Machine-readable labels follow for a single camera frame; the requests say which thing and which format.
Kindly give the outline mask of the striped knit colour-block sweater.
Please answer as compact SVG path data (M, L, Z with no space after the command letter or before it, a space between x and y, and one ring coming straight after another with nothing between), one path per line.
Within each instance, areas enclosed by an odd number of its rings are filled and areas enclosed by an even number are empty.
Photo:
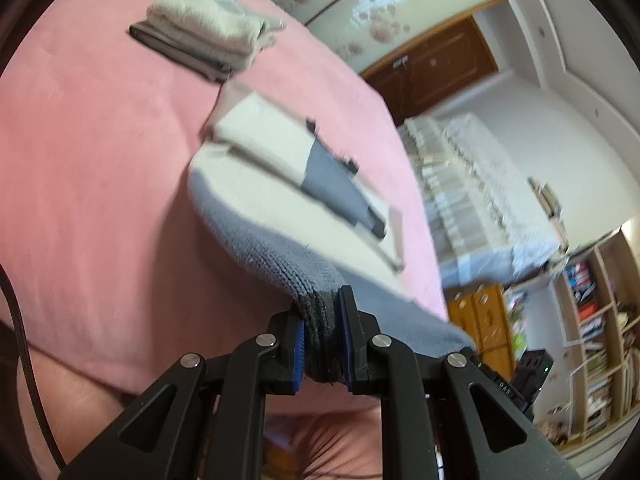
M348 376L337 296L350 287L384 334L424 356L469 347L460 328L405 291L402 215L336 157L310 118L228 82L190 161L194 207L245 270L290 296L306 330L306 371L317 382Z

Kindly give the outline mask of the wooden drawer cabinet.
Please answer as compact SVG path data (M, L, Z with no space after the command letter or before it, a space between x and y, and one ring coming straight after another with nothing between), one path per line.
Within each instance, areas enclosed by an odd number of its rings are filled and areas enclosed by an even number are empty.
M447 289L450 321L476 344L480 360L511 380L516 367L512 332L500 284L476 284Z

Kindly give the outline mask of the bookshelf with books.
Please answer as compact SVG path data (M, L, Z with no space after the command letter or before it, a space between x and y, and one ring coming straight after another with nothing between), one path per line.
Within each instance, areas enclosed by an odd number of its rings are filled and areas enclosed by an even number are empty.
M559 448L583 448L639 413L639 219L504 293L515 350L551 356L533 403Z

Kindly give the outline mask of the stack of books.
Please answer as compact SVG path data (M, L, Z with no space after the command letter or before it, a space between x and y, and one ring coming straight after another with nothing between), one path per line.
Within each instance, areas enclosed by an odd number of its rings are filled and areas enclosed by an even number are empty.
M568 248L570 248L570 242L561 218L563 207L558 196L555 195L553 188L548 183L541 183L533 177L528 177L527 180L553 229L558 234L560 249L562 252L567 252Z

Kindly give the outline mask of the pink bed blanket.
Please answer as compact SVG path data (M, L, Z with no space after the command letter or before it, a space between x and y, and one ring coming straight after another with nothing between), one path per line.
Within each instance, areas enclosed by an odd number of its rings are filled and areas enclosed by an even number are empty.
M208 240L191 206L186 168L219 84L128 35L153 1L55 0L1 76L1 263L68 462L125 393L183 353L230 352L290 303ZM405 290L446 318L418 184L382 98L274 3L241 1L288 24L240 79L317 119L328 148L402 211ZM268 413L292 416L303 471L380 478L375 400L305 382Z

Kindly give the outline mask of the brown wooden door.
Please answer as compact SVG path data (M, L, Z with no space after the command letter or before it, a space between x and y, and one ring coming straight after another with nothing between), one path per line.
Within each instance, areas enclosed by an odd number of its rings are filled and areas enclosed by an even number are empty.
M363 76L382 96L395 125L498 72L474 18L424 36Z

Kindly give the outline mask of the lace-covered furniture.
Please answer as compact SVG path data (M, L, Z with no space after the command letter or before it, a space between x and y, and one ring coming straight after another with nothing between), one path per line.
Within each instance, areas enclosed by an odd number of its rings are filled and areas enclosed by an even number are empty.
M480 118L420 115L398 133L419 183L443 288L510 284L564 258L562 221Z

